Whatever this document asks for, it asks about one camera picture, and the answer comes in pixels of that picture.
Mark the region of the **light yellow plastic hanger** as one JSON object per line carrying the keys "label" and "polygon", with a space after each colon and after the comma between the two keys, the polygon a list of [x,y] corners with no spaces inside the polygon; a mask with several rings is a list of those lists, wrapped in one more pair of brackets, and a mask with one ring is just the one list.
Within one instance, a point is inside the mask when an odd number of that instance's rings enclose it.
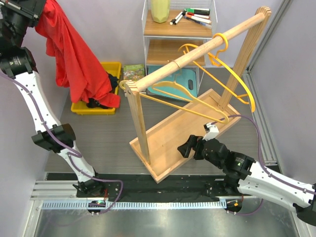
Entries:
{"label": "light yellow plastic hanger", "polygon": [[[202,105],[210,108],[212,111],[220,113],[223,116],[223,119],[219,120],[217,118],[213,118],[213,117],[210,117],[210,116],[207,116],[207,115],[204,115],[204,114],[201,114],[201,113],[189,110],[189,109],[185,109],[185,108],[179,107],[179,106],[177,106],[175,104],[172,104],[172,103],[169,103],[169,102],[166,102],[166,101],[163,101],[163,100],[160,100],[160,99],[157,99],[157,98],[145,95],[145,94],[140,94],[140,96],[145,97],[145,98],[150,99],[150,100],[153,100],[153,101],[156,101],[156,102],[159,102],[159,103],[162,103],[162,104],[165,104],[165,105],[168,105],[168,106],[171,106],[171,107],[174,107],[174,108],[178,108],[180,110],[184,110],[186,112],[195,114],[195,115],[203,117],[203,118],[207,118],[207,119],[213,120],[214,122],[220,122],[220,123],[225,123],[225,124],[227,124],[229,122],[229,117],[223,111],[221,111],[221,110],[215,108],[214,106],[212,106],[212,105],[210,105],[210,104],[198,99],[197,97],[193,96],[189,92],[188,89],[186,89],[181,84],[178,84],[176,82],[176,77],[177,76],[178,76],[178,74],[175,76],[173,81],[161,81],[160,80],[157,83],[153,84],[151,87],[155,91],[161,92],[161,93],[163,93],[165,95],[169,95],[169,96],[175,97],[175,98],[177,98],[179,100],[184,100],[184,101],[190,102],[190,103],[202,104]],[[161,87],[163,87],[163,88],[167,88],[167,87],[172,88],[173,92],[175,92],[175,91],[179,92],[180,91],[181,95],[177,95],[177,94],[174,94],[174,93],[170,93],[168,91],[164,91],[164,90],[161,89]]]}

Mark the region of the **red tank top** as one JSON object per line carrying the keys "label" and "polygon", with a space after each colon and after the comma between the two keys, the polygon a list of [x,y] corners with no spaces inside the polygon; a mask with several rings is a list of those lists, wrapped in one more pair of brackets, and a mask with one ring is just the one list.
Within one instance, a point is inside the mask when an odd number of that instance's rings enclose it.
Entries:
{"label": "red tank top", "polygon": [[46,38],[46,54],[55,58],[56,84],[70,89],[73,103],[87,103],[89,85],[106,71],[57,1],[46,1],[35,30]]}

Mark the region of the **navy blue tank top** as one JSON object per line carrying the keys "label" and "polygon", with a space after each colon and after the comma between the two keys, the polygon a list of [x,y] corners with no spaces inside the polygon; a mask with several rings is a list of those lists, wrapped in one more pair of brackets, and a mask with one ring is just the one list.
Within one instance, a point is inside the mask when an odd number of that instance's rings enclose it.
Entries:
{"label": "navy blue tank top", "polygon": [[118,108],[120,106],[120,97],[114,93],[117,86],[118,78],[108,72],[104,72],[101,77],[93,81],[92,85],[89,85],[87,107],[101,109]]}

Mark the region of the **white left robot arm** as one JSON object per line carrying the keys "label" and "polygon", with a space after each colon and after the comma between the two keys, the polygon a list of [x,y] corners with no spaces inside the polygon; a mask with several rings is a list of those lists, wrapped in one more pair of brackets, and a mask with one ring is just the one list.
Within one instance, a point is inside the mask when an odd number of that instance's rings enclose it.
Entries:
{"label": "white left robot arm", "polygon": [[0,2],[0,69],[16,85],[32,115],[36,134],[32,141],[62,157],[75,172],[74,185],[83,195],[100,197],[105,183],[76,146],[69,124],[61,124],[46,99],[35,60],[22,46],[28,27],[35,27],[43,13],[44,0],[2,0]]}

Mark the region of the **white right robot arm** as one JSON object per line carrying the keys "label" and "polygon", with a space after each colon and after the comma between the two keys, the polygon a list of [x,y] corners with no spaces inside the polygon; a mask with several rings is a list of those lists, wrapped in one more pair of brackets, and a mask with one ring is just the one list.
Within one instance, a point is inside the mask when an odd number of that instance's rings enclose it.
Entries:
{"label": "white right robot arm", "polygon": [[230,151],[217,139],[191,135],[177,150],[184,158],[193,151],[195,160],[204,159],[222,170],[226,175],[225,193],[256,196],[295,212],[309,225],[316,224],[315,185],[286,177],[247,155]]}

